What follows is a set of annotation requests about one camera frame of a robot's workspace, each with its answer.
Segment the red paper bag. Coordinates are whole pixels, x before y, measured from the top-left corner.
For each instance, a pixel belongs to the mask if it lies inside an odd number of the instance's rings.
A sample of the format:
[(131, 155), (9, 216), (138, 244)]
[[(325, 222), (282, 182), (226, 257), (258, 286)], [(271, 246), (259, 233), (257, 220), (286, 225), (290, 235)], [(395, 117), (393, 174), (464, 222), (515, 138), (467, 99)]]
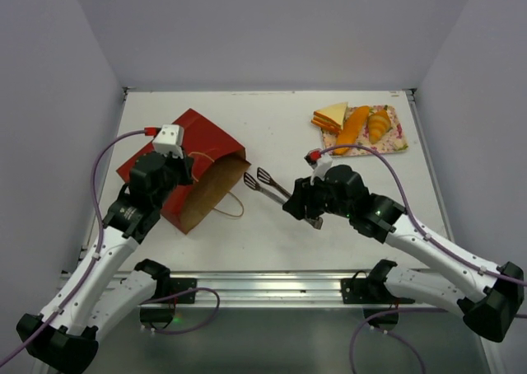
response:
[(137, 133), (151, 141), (117, 170), (124, 185), (104, 217), (104, 225), (142, 241), (165, 218), (184, 234), (193, 230), (248, 170), (245, 147), (195, 110), (172, 124), (184, 128), (184, 153), (194, 159), (191, 185), (178, 185), (173, 157), (154, 151), (161, 126)]

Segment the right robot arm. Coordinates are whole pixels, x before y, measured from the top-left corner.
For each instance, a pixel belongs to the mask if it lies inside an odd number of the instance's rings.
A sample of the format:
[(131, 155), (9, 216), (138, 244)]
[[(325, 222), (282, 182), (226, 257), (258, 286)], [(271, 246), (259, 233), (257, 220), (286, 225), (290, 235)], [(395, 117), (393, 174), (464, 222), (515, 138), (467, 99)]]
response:
[(283, 210), (297, 220), (322, 214), (345, 217), (359, 234), (411, 255), (432, 273), (381, 260), (364, 291), (377, 302), (413, 300), (462, 318), (477, 335), (501, 342), (522, 305), (523, 270), (482, 259), (442, 238), (409, 210), (373, 194), (349, 166), (332, 166), (322, 177), (296, 180)]

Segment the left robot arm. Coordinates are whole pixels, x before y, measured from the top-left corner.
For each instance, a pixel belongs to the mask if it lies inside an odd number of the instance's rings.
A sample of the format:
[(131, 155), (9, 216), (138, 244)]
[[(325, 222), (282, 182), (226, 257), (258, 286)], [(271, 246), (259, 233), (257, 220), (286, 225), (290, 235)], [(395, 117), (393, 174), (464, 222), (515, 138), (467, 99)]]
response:
[(102, 220), (97, 241), (70, 279), (39, 314), (19, 319), (16, 332), (33, 358), (61, 373), (83, 373), (96, 356), (105, 329), (140, 300), (162, 302), (170, 295), (168, 278), (135, 271), (118, 291), (124, 302), (100, 300), (121, 264), (160, 220), (173, 190), (193, 183), (193, 163), (186, 154), (155, 151), (135, 161), (128, 182)]

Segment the fake triangle sandwich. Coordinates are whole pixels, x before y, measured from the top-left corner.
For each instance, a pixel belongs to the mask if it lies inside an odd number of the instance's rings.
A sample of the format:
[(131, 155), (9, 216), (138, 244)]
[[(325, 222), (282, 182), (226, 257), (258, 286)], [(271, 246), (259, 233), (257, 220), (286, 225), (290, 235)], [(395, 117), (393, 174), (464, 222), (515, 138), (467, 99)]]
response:
[(316, 110), (310, 122), (325, 132), (340, 134), (346, 112), (347, 102), (329, 105)]

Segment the fake orange bread loaf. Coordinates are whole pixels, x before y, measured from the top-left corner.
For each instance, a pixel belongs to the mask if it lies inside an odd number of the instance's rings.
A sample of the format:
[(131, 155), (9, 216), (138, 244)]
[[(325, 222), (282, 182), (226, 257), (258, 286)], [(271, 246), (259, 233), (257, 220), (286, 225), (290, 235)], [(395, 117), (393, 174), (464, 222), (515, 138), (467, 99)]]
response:
[(342, 145), (347, 146), (355, 143), (364, 123), (367, 121), (369, 113), (370, 107), (368, 105), (357, 107), (351, 113), (345, 121), (341, 133), (337, 136), (335, 145), (339, 146), (339, 148), (333, 150), (334, 155), (342, 156), (348, 150), (348, 147), (342, 147)]

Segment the fake croissant bread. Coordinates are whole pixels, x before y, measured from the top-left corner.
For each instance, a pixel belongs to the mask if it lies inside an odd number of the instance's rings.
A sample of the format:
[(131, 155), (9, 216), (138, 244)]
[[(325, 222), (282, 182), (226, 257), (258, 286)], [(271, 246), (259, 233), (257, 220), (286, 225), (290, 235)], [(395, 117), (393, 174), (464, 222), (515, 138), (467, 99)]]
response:
[(391, 128), (391, 120), (386, 109), (370, 115), (367, 120), (368, 138), (371, 144), (378, 143)]

